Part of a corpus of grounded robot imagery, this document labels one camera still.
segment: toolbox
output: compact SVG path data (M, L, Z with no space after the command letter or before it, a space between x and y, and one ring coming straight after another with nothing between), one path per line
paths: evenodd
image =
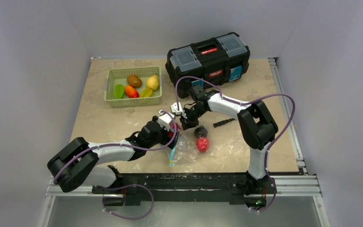
M237 33L228 33L168 52L166 71L173 85L184 76L194 76L215 85L238 80L247 72L250 50ZM180 98L188 96L188 89L210 85L200 80L184 79L179 82Z

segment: marble tabletop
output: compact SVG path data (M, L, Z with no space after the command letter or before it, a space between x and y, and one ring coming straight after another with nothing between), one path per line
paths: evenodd
M149 60L92 60L71 139L84 137L89 142L106 143L122 140L139 131L159 110L169 110L175 102L174 86L164 68L166 59ZM221 86L222 92L240 100L250 101L277 92L272 72L266 59L251 59L247 73L238 81ZM111 108L104 101L106 75L110 69L160 66L162 69L162 103L155 106ZM181 99L182 104L191 103L190 98ZM279 131L286 120L278 97L265 100ZM250 148L244 142L237 121L218 128L213 123L228 119L221 113L208 112L200 123L208 129L210 148L206 153L194 150L193 129L184 132L183 144L176 151L179 158L173 167L169 166L166 150L148 151L140 159L130 162L110 163L121 173L200 173L200 172L245 172L250 163ZM297 171L290 135L286 132L270 151L271 172Z

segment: green basket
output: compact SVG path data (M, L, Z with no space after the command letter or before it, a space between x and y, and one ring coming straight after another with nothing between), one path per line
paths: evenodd
M115 86L117 84L127 86L127 77L131 74L137 75L143 82L141 87L136 88L139 94L147 88L147 79L155 74L159 76L159 88L153 92L151 97L129 98L124 94L122 99L116 99L114 95ZM104 99L113 108L158 105L162 102L162 74L159 66L109 70L107 79Z

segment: clear plastic bag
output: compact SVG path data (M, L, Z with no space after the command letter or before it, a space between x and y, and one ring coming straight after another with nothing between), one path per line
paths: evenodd
M170 149L166 151L168 152L170 166L194 163L211 152L210 140L205 152L198 151L196 146L197 138L194 136L194 130L179 131L179 138L174 151L171 152Z

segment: gray wall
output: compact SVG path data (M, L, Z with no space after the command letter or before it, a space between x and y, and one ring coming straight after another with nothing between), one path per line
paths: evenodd
M88 63L59 0L0 0L0 227L36 225Z
M310 0L64 0L92 56L165 57L230 31L252 57L278 56Z
M363 0L313 0L278 65L332 226L363 226Z

